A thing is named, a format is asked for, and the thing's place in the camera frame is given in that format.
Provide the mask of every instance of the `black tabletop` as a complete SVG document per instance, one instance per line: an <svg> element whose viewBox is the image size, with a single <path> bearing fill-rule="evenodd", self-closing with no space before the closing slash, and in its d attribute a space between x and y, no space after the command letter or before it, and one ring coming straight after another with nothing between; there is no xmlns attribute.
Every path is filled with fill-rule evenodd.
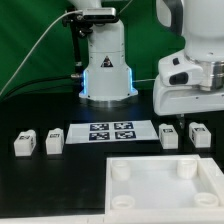
<svg viewBox="0 0 224 224"><path fill-rule="evenodd" d="M65 145L62 155L48 156L49 130L62 128L67 136L71 123L151 120L157 133L162 123L174 125L178 150L163 150L159 141ZM158 117L152 92L139 101L103 110L79 104L73 93L33 94L0 104L0 217L37 217L103 214L106 159L155 155L199 154L224 166L224 112L185 115L181 129L176 116ZM188 137L191 122L204 123L212 133L209 149L196 149ZM13 143L21 131L33 129L37 146L31 157L15 157Z"/></svg>

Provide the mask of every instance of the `white cube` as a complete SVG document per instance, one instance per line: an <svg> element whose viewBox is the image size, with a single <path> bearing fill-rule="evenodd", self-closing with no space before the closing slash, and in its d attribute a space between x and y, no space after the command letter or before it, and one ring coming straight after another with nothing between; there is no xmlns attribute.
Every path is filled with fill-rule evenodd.
<svg viewBox="0 0 224 224"><path fill-rule="evenodd" d="M178 149L178 135L173 125L159 126L159 139L163 149Z"/></svg>
<svg viewBox="0 0 224 224"><path fill-rule="evenodd" d="M21 132L14 142L16 156L31 156L36 146L36 133L33 130Z"/></svg>
<svg viewBox="0 0 224 224"><path fill-rule="evenodd" d="M196 148L211 147L211 133L204 124L191 123L189 125L189 137Z"/></svg>
<svg viewBox="0 0 224 224"><path fill-rule="evenodd" d="M48 133L46 139L46 149L47 154L62 154L62 149L64 146L64 132L63 130L56 128Z"/></svg>

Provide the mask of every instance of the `green wall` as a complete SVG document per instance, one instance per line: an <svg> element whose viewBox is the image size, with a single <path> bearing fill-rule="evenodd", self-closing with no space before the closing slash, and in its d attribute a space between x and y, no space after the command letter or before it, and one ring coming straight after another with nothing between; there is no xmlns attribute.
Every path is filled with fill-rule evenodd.
<svg viewBox="0 0 224 224"><path fill-rule="evenodd" d="M134 0L121 15L125 24L126 61L133 68L135 79L138 80L155 78L158 73L158 60L184 47L182 37L173 35L158 23L155 2L156 0ZM103 3L104 6L113 6L118 11L125 4L127 2ZM66 0L0 1L0 89L48 25L62 15L67 6L69 3ZM80 44L83 61L87 65L87 41L80 40ZM58 23L7 90L37 78L69 75L73 73L73 69L70 30ZM148 89L153 87L153 83L139 83L136 87Z"/></svg>

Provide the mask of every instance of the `white 3d printed tray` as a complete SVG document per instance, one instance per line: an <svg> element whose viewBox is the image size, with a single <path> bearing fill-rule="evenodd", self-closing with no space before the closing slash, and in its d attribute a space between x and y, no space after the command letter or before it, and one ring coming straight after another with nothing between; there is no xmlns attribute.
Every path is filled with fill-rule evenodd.
<svg viewBox="0 0 224 224"><path fill-rule="evenodd" d="M213 159L107 160L105 212L111 222L224 223L223 205L224 175Z"/></svg>

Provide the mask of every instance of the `white marker card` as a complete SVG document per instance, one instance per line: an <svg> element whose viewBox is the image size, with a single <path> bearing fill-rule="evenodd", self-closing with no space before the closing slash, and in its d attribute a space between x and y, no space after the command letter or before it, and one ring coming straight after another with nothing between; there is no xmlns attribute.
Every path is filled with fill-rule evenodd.
<svg viewBox="0 0 224 224"><path fill-rule="evenodd" d="M150 120L71 124L66 144L158 140Z"/></svg>

